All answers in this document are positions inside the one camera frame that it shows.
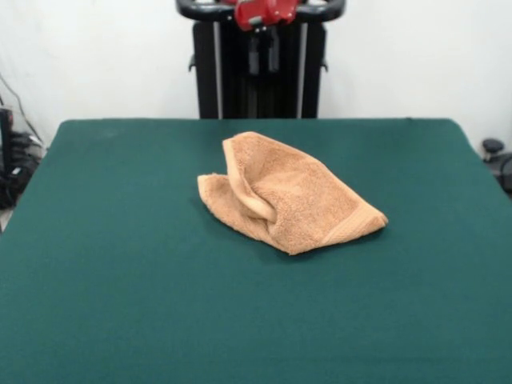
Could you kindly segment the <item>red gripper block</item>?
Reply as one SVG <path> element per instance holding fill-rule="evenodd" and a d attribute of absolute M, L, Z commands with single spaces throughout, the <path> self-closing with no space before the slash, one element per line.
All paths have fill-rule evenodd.
<path fill-rule="evenodd" d="M 234 19 L 241 30 L 251 31 L 259 27 L 291 23 L 296 15 L 297 0 L 250 0 L 237 1 Z M 279 37 L 276 30 L 269 30 L 269 72 L 279 70 Z M 249 74 L 259 74 L 259 36 L 251 34 L 248 48 Z"/>

